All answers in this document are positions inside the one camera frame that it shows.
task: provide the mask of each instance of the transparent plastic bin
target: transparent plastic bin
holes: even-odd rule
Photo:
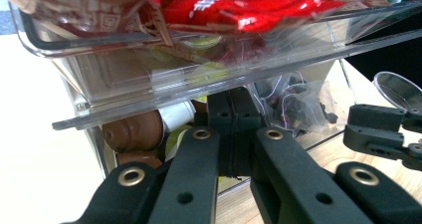
[[[92,127],[421,37],[419,29],[352,43],[421,11],[422,0],[408,0],[337,12],[267,34],[215,37],[207,48],[194,42],[198,35],[173,33],[180,49],[171,50],[143,34],[65,39],[12,9],[23,45],[50,58],[69,83],[71,97],[78,97],[76,117],[53,123],[54,129]]]

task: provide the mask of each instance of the wooden table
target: wooden table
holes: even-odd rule
[[[344,108],[358,104],[369,104],[391,107],[391,104],[382,97],[373,84],[359,71],[342,60],[346,76],[351,84],[350,89],[345,81],[340,63],[335,62],[327,80],[332,84],[331,93],[338,104]],[[405,143],[418,142],[422,137],[401,129],[405,136]],[[422,203],[422,172],[405,168],[401,161],[389,160],[376,156],[366,155],[350,150],[342,143],[342,135],[311,149],[310,156],[323,168],[335,172],[336,167],[344,162],[359,161],[372,165],[395,180],[415,199]],[[249,182],[225,192],[217,200],[217,223],[263,223],[260,212],[252,196]]]

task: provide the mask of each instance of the wooden surface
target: wooden surface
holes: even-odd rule
[[[327,79],[332,84],[332,96],[346,112],[354,102],[391,107],[368,79],[346,61],[343,61],[343,64],[352,89],[345,82],[339,62],[334,64]],[[400,131],[405,136],[405,143],[417,142],[422,137],[420,133]],[[422,172],[407,169],[400,161],[354,152],[342,143],[342,135],[313,148],[309,154],[321,167],[331,172],[335,172],[339,164],[349,161],[372,165],[395,180],[422,204]],[[216,221],[224,224],[264,223],[252,196],[249,182],[218,197]]]

